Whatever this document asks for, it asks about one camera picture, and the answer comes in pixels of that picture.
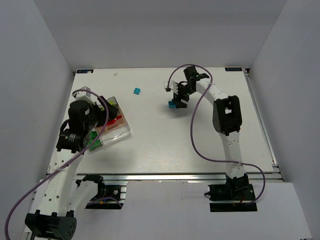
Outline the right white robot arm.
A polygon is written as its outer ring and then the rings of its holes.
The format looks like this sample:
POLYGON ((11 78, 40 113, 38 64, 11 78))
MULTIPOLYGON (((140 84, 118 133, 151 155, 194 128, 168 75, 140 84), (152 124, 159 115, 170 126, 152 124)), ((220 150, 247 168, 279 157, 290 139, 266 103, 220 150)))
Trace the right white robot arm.
POLYGON ((212 160, 215 163, 226 164, 226 188, 229 192, 240 192, 249 186, 249 178, 243 166, 240 150, 240 129, 243 123, 240 100, 236 95, 228 95, 220 90, 213 81, 213 76, 208 70, 199 73, 195 64, 184 64, 183 70, 185 81, 171 81, 170 76, 165 90, 173 91, 172 104, 177 109, 186 108, 190 96, 200 93, 201 96, 194 108, 191 124, 190 137, 193 138, 193 123, 198 106, 202 99, 207 99, 213 107, 212 124, 219 134, 225 160, 212 160))

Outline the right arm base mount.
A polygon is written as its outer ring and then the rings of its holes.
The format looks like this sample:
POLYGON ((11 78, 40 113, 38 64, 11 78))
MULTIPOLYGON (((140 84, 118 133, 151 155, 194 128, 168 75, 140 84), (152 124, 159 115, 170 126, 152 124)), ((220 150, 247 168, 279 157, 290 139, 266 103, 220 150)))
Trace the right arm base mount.
POLYGON ((257 204, 249 202, 256 199, 254 188, 249 184, 248 189, 237 196, 231 196, 224 184, 208 185, 204 196, 209 199, 211 213, 245 213, 257 212, 257 204))

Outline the small cyan lego brick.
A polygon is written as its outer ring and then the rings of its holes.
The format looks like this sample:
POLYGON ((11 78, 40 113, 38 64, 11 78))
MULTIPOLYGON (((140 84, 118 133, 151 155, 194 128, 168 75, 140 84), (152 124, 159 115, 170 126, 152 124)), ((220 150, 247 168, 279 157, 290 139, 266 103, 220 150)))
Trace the small cyan lego brick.
POLYGON ((135 88, 135 89, 133 90, 133 93, 134 93, 135 95, 139 95, 139 94, 141 93, 141 89, 140 89, 140 88, 135 88))

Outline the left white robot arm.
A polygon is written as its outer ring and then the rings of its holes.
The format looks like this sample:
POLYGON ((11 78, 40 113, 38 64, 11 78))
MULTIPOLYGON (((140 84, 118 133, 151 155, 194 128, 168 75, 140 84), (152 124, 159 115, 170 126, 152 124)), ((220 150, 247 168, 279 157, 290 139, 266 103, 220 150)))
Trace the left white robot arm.
POLYGON ((84 149, 92 142, 91 132, 104 127, 119 110, 103 96, 93 102, 87 96, 76 97, 69 105, 68 119, 59 130, 53 176, 43 198, 34 213, 25 217, 25 225, 37 238, 48 240, 70 240, 75 234, 77 219, 75 212, 84 208, 90 200, 102 198, 106 191, 103 178, 97 174, 86 175, 74 181, 84 149), (72 185, 77 189, 71 194, 72 185))

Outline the long cyan lego brick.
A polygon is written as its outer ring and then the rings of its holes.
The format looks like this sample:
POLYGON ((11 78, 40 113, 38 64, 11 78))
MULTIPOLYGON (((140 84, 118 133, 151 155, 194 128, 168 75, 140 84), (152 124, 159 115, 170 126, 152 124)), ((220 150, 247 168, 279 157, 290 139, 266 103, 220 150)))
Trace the long cyan lego brick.
POLYGON ((168 102, 168 107, 169 107, 170 109, 174 109, 174 108, 176 108, 176 104, 175 104, 173 101, 169 101, 169 102, 168 102))

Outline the curved red lego piece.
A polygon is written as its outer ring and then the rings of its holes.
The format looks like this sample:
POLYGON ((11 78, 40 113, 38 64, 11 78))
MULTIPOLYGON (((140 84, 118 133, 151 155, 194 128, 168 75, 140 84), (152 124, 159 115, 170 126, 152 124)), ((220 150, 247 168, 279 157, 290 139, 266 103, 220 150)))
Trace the curved red lego piece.
POLYGON ((115 119, 113 119, 113 120, 109 120, 109 121, 107 122, 107 126, 113 125, 113 124, 115 124, 115 123, 119 123, 121 120, 122 120, 122 118, 115 118, 115 119))

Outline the long green lego brick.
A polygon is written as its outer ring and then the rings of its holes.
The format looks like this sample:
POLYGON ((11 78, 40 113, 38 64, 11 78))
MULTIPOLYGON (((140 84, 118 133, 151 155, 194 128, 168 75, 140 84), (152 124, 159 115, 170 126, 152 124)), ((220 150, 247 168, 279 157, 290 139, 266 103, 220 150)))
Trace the long green lego brick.
POLYGON ((89 144, 91 144, 93 142, 93 144, 91 145, 91 147, 88 149, 90 152, 93 152, 99 148, 101 148, 103 146, 102 142, 100 139, 97 139, 98 133, 96 131, 92 131, 90 133, 90 141, 89 144))

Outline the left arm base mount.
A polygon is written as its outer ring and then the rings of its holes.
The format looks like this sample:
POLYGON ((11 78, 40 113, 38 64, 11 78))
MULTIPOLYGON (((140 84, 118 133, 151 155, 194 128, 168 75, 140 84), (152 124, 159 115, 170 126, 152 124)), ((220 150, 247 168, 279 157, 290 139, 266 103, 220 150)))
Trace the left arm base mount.
POLYGON ((93 182, 96 185, 96 194, 85 206, 88 210, 121 210, 124 205, 124 198, 121 197, 122 186, 105 184, 101 175, 89 174, 83 182, 93 182))

